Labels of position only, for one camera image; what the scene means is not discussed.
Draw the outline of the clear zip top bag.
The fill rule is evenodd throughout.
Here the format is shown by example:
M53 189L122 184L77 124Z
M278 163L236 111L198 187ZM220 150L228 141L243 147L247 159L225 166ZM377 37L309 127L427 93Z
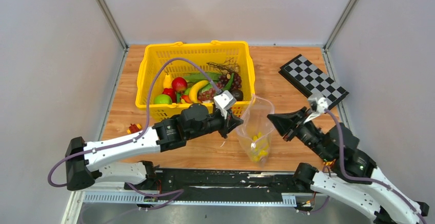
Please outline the clear zip top bag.
M273 124L267 118L268 114L273 114L275 112L274 104L262 97L253 95L252 99L247 106L246 110L243 112L241 119L244 121L242 125L236 128L236 134L238 136L238 141L242 149L245 151L246 155L250 159L249 152L250 146L253 142L252 138L261 132L263 135L269 138L270 149L271 149L271 134L275 130ZM263 167L268 159L268 157L263 162L253 162L260 167Z

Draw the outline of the yellow banana bunch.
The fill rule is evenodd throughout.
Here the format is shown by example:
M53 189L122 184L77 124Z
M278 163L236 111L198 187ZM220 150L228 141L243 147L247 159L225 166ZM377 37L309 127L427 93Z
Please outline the yellow banana bunch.
M249 156L253 162L263 162L269 155L269 138L259 132L252 138Z

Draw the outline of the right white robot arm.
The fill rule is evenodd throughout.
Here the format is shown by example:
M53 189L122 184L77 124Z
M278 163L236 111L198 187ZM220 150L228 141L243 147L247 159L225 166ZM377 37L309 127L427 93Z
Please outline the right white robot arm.
M308 189L326 194L330 198L364 214L373 223L426 223L429 205L405 196L389 181L376 162L358 149L359 139L333 115L335 126L323 133L306 108L296 112L268 114L283 140L298 138L320 159L331 162L330 170L336 177L300 163L293 175L296 190Z

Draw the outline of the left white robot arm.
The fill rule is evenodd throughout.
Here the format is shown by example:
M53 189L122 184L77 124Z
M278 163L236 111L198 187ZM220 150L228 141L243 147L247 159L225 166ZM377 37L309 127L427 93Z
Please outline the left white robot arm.
M243 124L231 111L222 115L218 108L212 113L201 104L193 104L180 114L126 136L105 141L86 142L73 138L65 153L66 188L69 191L86 189L99 182L125 182L153 189L157 176L149 161L134 164L122 160L138 155L161 153L184 147L188 140L213 132L221 137Z

